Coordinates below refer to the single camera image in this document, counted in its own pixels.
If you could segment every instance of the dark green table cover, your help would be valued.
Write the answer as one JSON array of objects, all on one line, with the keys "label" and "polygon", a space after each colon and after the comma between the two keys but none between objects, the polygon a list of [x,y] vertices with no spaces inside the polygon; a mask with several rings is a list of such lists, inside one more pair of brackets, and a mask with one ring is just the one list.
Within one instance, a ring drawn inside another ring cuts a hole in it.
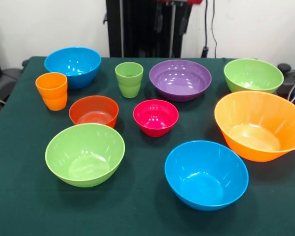
[{"label": "dark green table cover", "polygon": [[[144,66],[139,95],[121,96],[114,68],[123,61]],[[46,72],[43,57],[30,59],[0,115],[0,236],[295,236],[295,151],[275,161],[245,161],[250,182],[236,203],[215,212],[184,205],[164,176],[164,162],[177,145],[190,140],[225,144],[215,121],[216,102],[229,90],[223,77],[227,59],[193,59],[213,77],[196,100],[174,103],[177,125],[161,138],[145,135],[132,118],[139,102],[160,98],[148,72],[162,59],[104,58],[95,81],[69,91],[59,112],[44,105],[35,79]],[[94,94],[114,99],[120,108],[116,130],[126,153],[115,174],[100,186],[81,189],[54,176],[45,164],[45,148],[72,125],[68,110]]]}]

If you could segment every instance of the purple bowl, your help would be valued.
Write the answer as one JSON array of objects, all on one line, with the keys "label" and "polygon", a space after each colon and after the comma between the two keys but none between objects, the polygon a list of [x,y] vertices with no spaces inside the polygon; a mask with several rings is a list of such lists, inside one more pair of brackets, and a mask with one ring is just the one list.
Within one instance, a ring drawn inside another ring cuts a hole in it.
[{"label": "purple bowl", "polygon": [[163,97],[175,102],[195,99],[212,81],[208,69],[189,60],[158,63],[149,72],[149,79]]}]

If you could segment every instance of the white wall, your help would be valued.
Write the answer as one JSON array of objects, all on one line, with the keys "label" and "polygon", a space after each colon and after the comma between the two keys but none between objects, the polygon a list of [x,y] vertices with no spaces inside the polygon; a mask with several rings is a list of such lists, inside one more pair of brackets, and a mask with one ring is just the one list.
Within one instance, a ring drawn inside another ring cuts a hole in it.
[{"label": "white wall", "polygon": [[[209,1],[209,56],[212,0]],[[275,65],[287,62],[295,68],[295,0],[215,0],[214,34],[217,56],[259,58]],[[194,6],[183,41],[183,57],[199,57],[205,44],[205,4]]]},{"label": "white wall", "polygon": [[[212,13],[209,1],[208,22]],[[30,56],[85,46],[109,56],[105,0],[0,0],[0,63],[20,67]],[[194,6],[183,57],[199,57],[204,45],[204,6]],[[295,0],[216,0],[217,56],[252,57],[295,68]],[[214,43],[209,26],[209,56]]]},{"label": "white wall", "polygon": [[84,46],[109,56],[105,0],[0,0],[0,64]]}]

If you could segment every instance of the green bowl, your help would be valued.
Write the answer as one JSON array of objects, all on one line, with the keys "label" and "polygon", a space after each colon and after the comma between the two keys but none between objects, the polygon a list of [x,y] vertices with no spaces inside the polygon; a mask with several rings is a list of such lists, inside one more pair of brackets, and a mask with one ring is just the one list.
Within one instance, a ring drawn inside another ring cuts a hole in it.
[{"label": "green bowl", "polygon": [[116,171],[125,151],[113,128],[79,124],[58,133],[48,144],[45,160],[58,178],[76,187],[94,187]]},{"label": "green bowl", "polygon": [[274,93],[284,81],[277,67],[257,59],[233,60],[224,67],[224,75],[232,92],[256,90]]}]

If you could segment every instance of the cup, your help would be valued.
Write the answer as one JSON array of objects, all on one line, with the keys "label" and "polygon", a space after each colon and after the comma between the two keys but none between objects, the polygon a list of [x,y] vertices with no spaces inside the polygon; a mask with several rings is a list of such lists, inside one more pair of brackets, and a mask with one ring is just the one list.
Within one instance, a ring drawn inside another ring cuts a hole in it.
[{"label": "cup", "polygon": [[141,87],[143,67],[135,62],[124,62],[116,66],[115,73],[122,96],[136,97]]},{"label": "cup", "polygon": [[46,106],[52,111],[65,108],[68,100],[68,79],[64,74],[50,72],[36,79],[36,87]]}]

